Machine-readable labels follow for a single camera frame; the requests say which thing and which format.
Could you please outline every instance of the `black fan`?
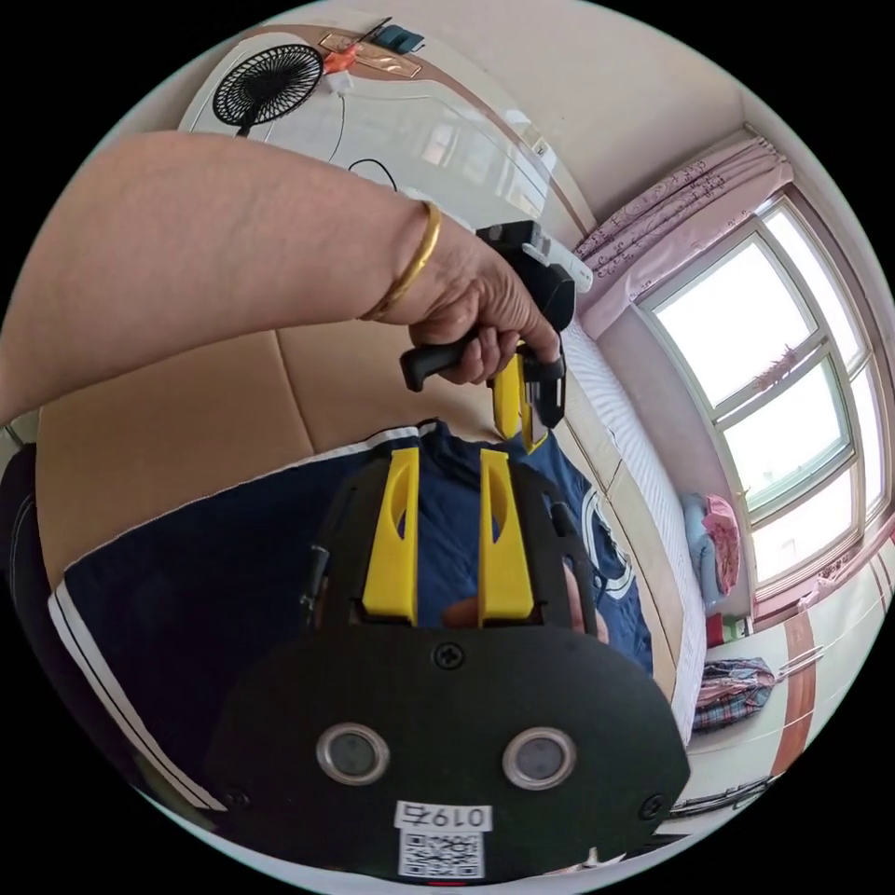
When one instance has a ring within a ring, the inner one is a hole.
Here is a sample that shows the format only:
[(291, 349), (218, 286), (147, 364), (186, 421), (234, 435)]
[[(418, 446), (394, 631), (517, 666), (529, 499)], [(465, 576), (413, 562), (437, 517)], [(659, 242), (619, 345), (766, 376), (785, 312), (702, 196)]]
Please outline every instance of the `black fan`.
[(324, 73), (324, 59), (307, 44), (284, 44), (256, 53), (232, 69), (214, 92), (218, 119), (246, 137), (297, 109), (314, 92)]

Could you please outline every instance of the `hand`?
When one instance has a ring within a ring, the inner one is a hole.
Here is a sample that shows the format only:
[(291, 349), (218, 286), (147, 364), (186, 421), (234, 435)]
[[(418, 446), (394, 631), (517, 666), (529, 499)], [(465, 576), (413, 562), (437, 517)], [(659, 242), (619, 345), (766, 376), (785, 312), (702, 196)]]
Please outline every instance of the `hand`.
[(411, 292), (382, 321), (408, 325), (414, 345), (448, 344), (478, 327), (460, 365), (442, 374), (451, 382), (492, 379), (513, 359), (520, 339), (546, 364), (559, 357), (559, 336), (516, 272), (446, 215), (433, 257)]
[[(566, 588), (569, 592), (569, 608), (571, 610), (571, 626), (576, 631), (584, 632), (585, 621), (581, 615), (581, 600), (579, 598), (578, 582), (572, 574), (571, 569), (563, 564), (563, 570), (566, 572)], [(594, 614), (597, 616), (597, 638), (601, 643), (609, 643), (609, 629), (603, 616), (596, 610)], [(477, 627), (478, 626), (478, 597), (470, 597), (463, 599), (452, 606), (448, 606), (442, 613), (442, 624), (445, 627)]]

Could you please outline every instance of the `plaid bag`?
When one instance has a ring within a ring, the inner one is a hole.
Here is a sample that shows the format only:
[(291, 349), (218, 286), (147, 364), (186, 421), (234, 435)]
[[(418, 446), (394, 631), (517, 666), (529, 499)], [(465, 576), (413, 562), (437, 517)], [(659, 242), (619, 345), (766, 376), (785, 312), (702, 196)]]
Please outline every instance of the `plaid bag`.
[(719, 730), (764, 707), (776, 675), (764, 660), (723, 659), (707, 662), (696, 701), (694, 733)]

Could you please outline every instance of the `gold bangle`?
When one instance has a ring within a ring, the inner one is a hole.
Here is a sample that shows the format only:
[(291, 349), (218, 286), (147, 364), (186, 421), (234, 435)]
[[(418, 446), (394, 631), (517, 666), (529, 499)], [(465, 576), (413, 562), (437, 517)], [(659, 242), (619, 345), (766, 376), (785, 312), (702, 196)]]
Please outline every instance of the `gold bangle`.
[(392, 288), (385, 294), (385, 297), (381, 299), (375, 308), (368, 311), (361, 320), (381, 320), (406, 295), (407, 290), (422, 273), (422, 269), (429, 263), (432, 252), (435, 250), (435, 244), (438, 242), (438, 234), (441, 232), (441, 209), (434, 202), (423, 202), (423, 204), (426, 206), (426, 212), (429, 215), (429, 223), (426, 225), (426, 232), (422, 236), (420, 248), (417, 249), (416, 254), (411, 258), (404, 273), (394, 281)]

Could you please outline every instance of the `sticker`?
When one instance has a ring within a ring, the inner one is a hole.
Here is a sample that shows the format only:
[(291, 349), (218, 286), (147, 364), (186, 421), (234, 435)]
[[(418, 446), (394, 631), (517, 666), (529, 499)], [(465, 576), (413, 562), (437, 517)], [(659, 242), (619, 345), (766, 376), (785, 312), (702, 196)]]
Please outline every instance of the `sticker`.
[(413, 833), (490, 833), (491, 806), (399, 802), (394, 825)]
[(414, 879), (484, 879), (483, 839), (481, 833), (402, 830), (398, 874)]

